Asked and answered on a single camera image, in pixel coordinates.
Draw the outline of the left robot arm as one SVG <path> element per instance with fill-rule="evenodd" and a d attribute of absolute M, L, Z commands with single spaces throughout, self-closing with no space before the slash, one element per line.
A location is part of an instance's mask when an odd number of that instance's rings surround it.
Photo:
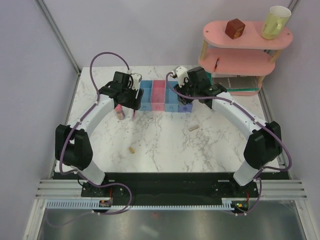
<path fill-rule="evenodd" d="M 106 174 L 94 162 L 90 137 L 103 118 L 121 105 L 137 111 L 141 107 L 144 90 L 140 88 L 142 75 L 116 71 L 113 80 L 100 88 L 97 100 L 84 114 L 69 125 L 60 124 L 55 130 L 55 159 L 71 167 L 90 181 L 92 191 L 99 197 L 106 196 L 110 185 L 104 181 Z"/>

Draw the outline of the pink drawer bin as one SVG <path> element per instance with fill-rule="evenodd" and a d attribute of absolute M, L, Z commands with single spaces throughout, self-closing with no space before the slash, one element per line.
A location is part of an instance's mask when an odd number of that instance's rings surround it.
<path fill-rule="evenodd" d="M 152 111 L 165 111 L 165 92 L 166 82 L 164 80 L 154 80 L 150 100 Z"/>

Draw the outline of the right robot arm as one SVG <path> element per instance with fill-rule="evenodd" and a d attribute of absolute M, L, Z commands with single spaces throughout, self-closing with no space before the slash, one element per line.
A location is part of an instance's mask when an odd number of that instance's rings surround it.
<path fill-rule="evenodd" d="M 229 191 L 233 196 L 242 196 L 247 191 L 247 184 L 283 152 L 279 143 L 280 125 L 275 121 L 266 122 L 249 113 L 224 86 L 212 83 L 202 67 L 187 70 L 178 66 L 169 75 L 177 79 L 173 90 L 182 104 L 198 100 L 223 115 L 247 140 L 243 152 L 244 162 L 234 173 L 234 181 L 229 184 Z"/>

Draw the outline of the purple drawer bin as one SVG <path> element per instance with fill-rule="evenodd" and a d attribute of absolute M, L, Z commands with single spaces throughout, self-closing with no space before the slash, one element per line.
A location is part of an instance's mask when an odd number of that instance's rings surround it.
<path fill-rule="evenodd" d="M 191 113 L 193 108 L 193 103 L 183 104 L 181 101 L 178 101 L 178 112 L 179 113 Z"/>

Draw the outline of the light blue drawer bin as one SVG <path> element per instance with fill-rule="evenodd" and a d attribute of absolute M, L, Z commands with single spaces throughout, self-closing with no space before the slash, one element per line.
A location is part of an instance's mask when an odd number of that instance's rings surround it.
<path fill-rule="evenodd" d="M 140 88 L 143 90 L 142 99 L 140 102 L 140 111 L 151 111 L 151 95 L 152 95 L 152 87 L 153 81 L 152 80 L 142 80 L 140 83 Z"/>

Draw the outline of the cyan drawer bin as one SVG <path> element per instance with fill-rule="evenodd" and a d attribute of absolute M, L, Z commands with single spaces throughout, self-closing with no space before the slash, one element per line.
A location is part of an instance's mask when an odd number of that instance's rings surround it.
<path fill-rule="evenodd" d="M 179 108 L 178 96 L 169 87 L 169 86 L 171 86 L 172 88 L 174 88 L 175 85 L 177 85 L 177 84 L 178 84 L 177 81 L 169 81 L 166 84 L 165 101 L 164 101 L 164 111 L 165 112 L 172 112 L 172 113 L 178 112 L 178 108 Z"/>

